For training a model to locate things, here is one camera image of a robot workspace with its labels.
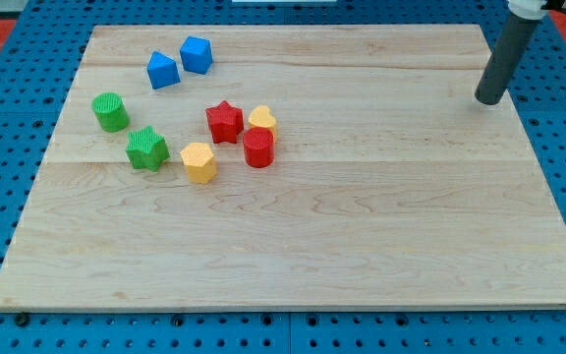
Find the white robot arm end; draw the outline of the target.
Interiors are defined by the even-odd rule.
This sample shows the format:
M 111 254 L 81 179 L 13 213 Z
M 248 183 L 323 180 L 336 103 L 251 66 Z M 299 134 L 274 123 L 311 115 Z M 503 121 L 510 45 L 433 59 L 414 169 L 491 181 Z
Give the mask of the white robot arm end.
M 508 0 L 508 8 L 515 16 L 536 21 L 550 11 L 566 15 L 566 0 Z

